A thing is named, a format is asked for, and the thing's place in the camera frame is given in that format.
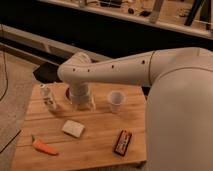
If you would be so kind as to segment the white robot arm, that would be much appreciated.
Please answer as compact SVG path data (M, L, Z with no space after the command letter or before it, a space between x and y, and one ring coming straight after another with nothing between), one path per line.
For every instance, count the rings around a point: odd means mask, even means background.
M93 63L78 52L58 68L70 98L82 103L88 84L145 86L148 171L213 171L213 52L186 47Z

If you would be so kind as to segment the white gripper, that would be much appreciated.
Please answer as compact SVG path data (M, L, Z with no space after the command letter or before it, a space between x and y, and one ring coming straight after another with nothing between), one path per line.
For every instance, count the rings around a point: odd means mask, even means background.
M71 84L68 90L68 97L74 111L96 109L92 91L87 83Z

